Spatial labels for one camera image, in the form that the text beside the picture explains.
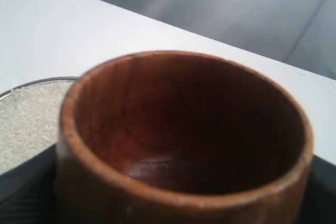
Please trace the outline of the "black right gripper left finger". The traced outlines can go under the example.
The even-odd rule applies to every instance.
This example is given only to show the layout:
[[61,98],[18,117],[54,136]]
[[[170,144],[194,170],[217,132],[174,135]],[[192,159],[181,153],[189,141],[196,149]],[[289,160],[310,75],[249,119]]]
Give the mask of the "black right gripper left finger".
[[56,146],[1,175],[1,223],[58,223]]

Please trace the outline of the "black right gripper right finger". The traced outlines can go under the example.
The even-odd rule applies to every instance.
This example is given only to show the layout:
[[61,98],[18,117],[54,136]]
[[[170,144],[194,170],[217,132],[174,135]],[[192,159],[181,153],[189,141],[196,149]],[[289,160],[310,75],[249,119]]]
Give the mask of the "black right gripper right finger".
[[318,156],[312,160],[301,222],[335,224],[335,165]]

